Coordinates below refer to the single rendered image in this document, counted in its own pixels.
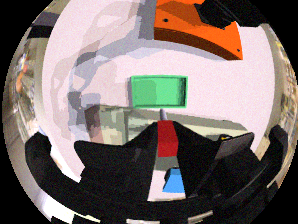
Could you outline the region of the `green tray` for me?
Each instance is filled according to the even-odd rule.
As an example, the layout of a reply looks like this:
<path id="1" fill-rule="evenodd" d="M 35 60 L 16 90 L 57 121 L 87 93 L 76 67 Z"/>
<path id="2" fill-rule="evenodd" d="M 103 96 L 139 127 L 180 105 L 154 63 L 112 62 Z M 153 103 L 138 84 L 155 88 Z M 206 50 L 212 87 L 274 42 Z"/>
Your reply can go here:
<path id="1" fill-rule="evenodd" d="M 137 104 L 182 104 L 184 77 L 134 77 Z"/>
<path id="2" fill-rule="evenodd" d="M 184 77 L 184 101 L 182 104 L 137 104 L 136 101 L 136 85 L 134 85 L 134 77 L 162 77 L 162 76 L 172 76 L 172 75 L 132 75 L 132 96 L 133 96 L 133 108 L 186 108 L 186 104 L 188 104 L 188 76 L 185 75 L 177 75 L 174 77 Z"/>

